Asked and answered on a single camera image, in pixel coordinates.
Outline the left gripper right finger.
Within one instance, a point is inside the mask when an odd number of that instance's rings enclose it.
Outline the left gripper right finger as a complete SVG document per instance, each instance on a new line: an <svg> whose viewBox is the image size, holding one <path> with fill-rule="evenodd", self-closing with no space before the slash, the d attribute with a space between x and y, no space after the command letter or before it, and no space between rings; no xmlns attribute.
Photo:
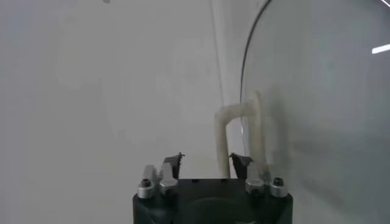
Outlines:
<svg viewBox="0 0 390 224"><path fill-rule="evenodd" d="M234 170L238 179L244 180L244 188L248 194L269 194L275 198L285 198L288 190L282 177L271 180L269 174L262 174L257 163L249 156L231 153Z"/></svg>

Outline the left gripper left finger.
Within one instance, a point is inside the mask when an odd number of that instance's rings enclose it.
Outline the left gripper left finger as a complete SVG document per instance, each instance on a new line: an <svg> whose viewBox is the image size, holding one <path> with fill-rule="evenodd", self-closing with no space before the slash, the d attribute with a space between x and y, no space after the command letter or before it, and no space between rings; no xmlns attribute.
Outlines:
<svg viewBox="0 0 390 224"><path fill-rule="evenodd" d="M140 199L153 198L157 192L162 195L174 195L179 183L180 165L184 154L166 157L160 170L154 165L146 165L138 184L137 197Z"/></svg>

